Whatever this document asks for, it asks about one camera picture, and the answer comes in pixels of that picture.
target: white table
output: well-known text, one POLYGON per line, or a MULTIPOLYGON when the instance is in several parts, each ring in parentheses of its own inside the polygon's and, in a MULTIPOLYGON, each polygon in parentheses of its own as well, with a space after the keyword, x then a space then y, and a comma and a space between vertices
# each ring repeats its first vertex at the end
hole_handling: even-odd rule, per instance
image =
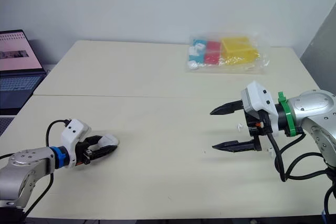
POLYGON ((35 90, 37 95, 240 99, 257 80, 277 98, 317 88, 291 48, 271 48, 265 74, 186 72, 188 45, 78 41, 35 90))
MULTIPOLYGON (((32 217, 82 219, 229 218, 317 215, 330 186, 325 176, 280 181, 266 152, 226 153, 223 141, 250 140, 242 111, 210 116, 240 99, 252 80, 277 100, 318 88, 290 48, 271 49, 265 74, 187 73, 187 45, 78 41, 35 91, 0 137, 1 153, 42 147, 49 123, 78 118, 93 134, 110 132, 118 149, 102 160, 55 172, 54 186, 32 217)), ((60 145, 61 125, 50 143, 60 145)), ((280 146, 292 139, 282 133, 280 146)), ((302 153, 318 151, 311 137, 284 154, 288 166, 302 153)), ((307 158, 294 175, 323 169, 307 158)), ((44 190, 37 183, 30 204, 44 190)))
MULTIPOLYGON (((110 156, 55 171, 49 193, 32 217, 79 219, 229 218, 318 215, 330 186, 325 176, 280 181, 265 151, 228 153, 212 145, 247 141, 242 111, 227 116, 209 112, 230 99, 77 97, 35 95, 0 138, 1 154, 42 147, 48 124, 78 118, 92 134, 110 132, 120 146, 110 156)), ((63 126, 51 131, 60 145, 63 126)), ((290 139, 277 138, 280 146, 290 139)), ((310 136, 284 154, 289 165, 298 155, 317 151, 310 136)), ((319 157, 307 158, 293 174, 323 169, 319 157)), ((49 178, 37 183, 29 205, 49 178)))

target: plastic bag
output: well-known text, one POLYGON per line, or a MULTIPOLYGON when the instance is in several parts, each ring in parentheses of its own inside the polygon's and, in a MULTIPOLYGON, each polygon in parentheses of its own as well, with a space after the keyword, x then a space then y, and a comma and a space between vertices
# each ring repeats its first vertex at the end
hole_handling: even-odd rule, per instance
POLYGON ((207 34, 193 36, 187 69, 207 73, 262 73, 269 46, 258 36, 207 34))

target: laptop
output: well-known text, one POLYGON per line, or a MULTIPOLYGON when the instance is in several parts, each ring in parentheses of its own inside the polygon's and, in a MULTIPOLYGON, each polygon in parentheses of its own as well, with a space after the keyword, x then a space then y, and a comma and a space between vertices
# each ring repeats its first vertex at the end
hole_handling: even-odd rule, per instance
POLYGON ((0 31, 0 115, 16 115, 45 76, 24 32, 0 31))

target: robotic arm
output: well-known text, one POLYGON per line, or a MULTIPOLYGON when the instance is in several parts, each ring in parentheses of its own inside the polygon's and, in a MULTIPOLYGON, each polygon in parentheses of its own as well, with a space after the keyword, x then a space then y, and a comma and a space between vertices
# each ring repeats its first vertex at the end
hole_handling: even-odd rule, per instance
POLYGON ((0 169, 0 210, 22 210, 40 178, 62 167, 87 165, 117 148, 119 142, 112 135, 86 137, 90 131, 88 125, 73 119, 66 123, 62 132, 62 146, 24 150, 11 155, 8 164, 0 169))
POLYGON ((267 89, 257 82, 250 83, 241 93, 242 100, 226 103, 211 112, 211 115, 224 115, 244 110, 245 119, 249 129, 251 141, 239 143, 238 141, 224 142, 213 148, 228 151, 261 151, 259 136, 267 135, 276 152, 275 167, 280 173, 282 181, 287 179, 307 179, 321 174, 333 181, 333 186, 328 190, 324 201, 326 215, 328 212, 328 199, 333 192, 336 197, 336 97, 334 94, 323 90, 311 90, 303 94, 286 99, 279 92, 277 104, 267 89), (307 131, 315 140, 320 153, 306 153, 296 158, 284 172, 281 154, 302 140, 307 131), (284 131, 286 136, 301 135, 292 143, 279 150, 274 136, 284 131), (290 172, 301 159, 307 156, 321 156, 327 165, 326 170, 318 171, 305 176, 291 176, 290 172))

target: red block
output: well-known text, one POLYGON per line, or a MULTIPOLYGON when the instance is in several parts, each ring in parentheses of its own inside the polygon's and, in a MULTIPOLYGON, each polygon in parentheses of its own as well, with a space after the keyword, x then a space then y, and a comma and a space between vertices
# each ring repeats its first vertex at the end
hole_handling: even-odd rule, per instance
POLYGON ((220 42, 208 41, 205 48, 204 63, 218 65, 220 56, 220 42))

